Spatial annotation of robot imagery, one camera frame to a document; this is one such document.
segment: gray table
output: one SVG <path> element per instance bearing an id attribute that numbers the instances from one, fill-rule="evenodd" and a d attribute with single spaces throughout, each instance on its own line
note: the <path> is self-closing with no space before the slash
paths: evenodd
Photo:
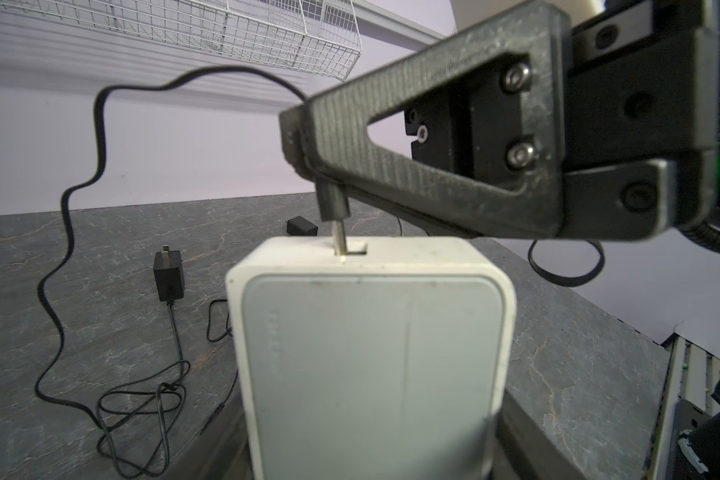
<path id="1" fill-rule="evenodd" d="M 393 216 L 357 202 L 352 211 L 350 235 L 399 234 Z M 236 368 L 230 340 L 205 339 L 206 305 L 223 296 L 223 276 L 235 262 L 265 238 L 285 234 L 285 220 L 297 215 L 317 223 L 311 194 L 74 212 L 77 251 L 48 285 L 67 346 L 44 390 L 92 406 L 103 390 L 175 360 L 151 267 L 163 244 L 180 249 L 186 296 L 176 302 L 176 318 L 192 362 L 188 403 L 170 434 L 172 457 L 181 456 Z M 405 233 L 422 232 L 406 225 Z M 508 389 L 588 478 L 637 479 L 668 353 L 573 291 L 546 283 L 498 243 L 474 243 L 518 292 Z M 34 288 L 64 247 L 58 213 L 0 216 L 0 478 L 117 478 L 96 454 L 99 432 L 91 421 L 33 394 L 58 348 Z M 157 438 L 154 418 L 116 436 L 133 458 L 143 458 Z"/>

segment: black power adapter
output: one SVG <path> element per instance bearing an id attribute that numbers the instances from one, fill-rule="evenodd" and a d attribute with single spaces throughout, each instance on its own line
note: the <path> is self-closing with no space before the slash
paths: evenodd
<path id="1" fill-rule="evenodd" d="M 170 250 L 163 245 L 163 251 L 155 254 L 155 272 L 157 294 L 161 302 L 178 300 L 184 297 L 184 270 L 181 267 L 181 252 Z"/>

